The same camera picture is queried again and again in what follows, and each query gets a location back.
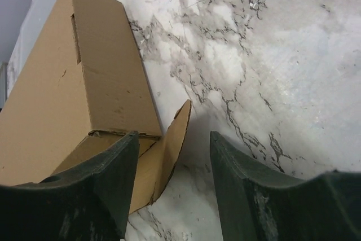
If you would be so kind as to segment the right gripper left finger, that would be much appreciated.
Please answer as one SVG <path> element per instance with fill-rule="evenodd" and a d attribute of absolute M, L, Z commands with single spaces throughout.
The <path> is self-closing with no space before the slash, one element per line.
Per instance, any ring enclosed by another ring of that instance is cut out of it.
<path fill-rule="evenodd" d="M 139 153 L 130 132 L 96 156 L 39 184 L 46 214 L 41 238 L 123 238 Z"/>

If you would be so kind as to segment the brown cardboard box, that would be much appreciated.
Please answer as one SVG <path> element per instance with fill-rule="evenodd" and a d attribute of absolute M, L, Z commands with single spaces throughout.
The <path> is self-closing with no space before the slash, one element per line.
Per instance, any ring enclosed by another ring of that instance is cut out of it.
<path fill-rule="evenodd" d="M 191 106 L 162 133 L 123 4 L 56 0 L 1 110 L 1 184 L 39 182 L 136 131 L 135 212 L 165 190 Z"/>

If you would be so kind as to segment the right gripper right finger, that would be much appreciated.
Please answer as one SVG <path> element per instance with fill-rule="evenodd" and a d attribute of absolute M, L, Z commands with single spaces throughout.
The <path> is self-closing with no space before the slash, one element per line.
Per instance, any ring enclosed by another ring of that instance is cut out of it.
<path fill-rule="evenodd" d="M 303 181 L 242 153 L 218 132 L 210 159 L 224 240 L 310 240 L 296 187 Z"/>

